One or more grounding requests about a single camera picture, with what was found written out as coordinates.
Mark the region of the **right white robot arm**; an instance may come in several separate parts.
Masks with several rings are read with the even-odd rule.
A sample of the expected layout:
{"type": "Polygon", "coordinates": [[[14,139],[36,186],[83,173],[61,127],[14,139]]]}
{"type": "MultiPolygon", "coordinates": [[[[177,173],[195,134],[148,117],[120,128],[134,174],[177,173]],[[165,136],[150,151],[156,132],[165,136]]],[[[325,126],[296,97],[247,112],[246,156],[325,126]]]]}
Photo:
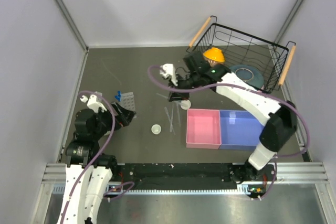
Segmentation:
{"type": "Polygon", "coordinates": [[[209,86],[219,95],[229,98],[251,113],[264,127],[259,144],[245,162],[245,174],[252,180],[264,174],[264,167],[282,149],[297,130],[297,116],[289,106],[262,96],[254,87],[237,77],[225,66],[225,57],[218,48],[204,53],[192,52],[183,58],[188,68],[188,76],[183,78],[176,73],[172,63],[161,66],[160,75],[169,81],[169,87],[195,89],[209,86]]]}

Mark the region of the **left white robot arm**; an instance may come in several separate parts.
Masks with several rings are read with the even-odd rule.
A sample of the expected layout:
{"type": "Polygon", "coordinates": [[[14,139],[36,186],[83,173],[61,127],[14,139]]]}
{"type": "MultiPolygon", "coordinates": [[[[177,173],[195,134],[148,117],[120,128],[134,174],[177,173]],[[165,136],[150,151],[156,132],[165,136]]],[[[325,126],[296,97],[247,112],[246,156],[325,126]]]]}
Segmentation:
{"type": "Polygon", "coordinates": [[[113,155],[99,152],[99,140],[112,129],[128,126],[136,112],[118,103],[111,107],[111,112],[100,105],[76,113],[73,139],[66,149],[66,184],[58,223],[96,223],[108,182],[120,172],[113,155]]]}

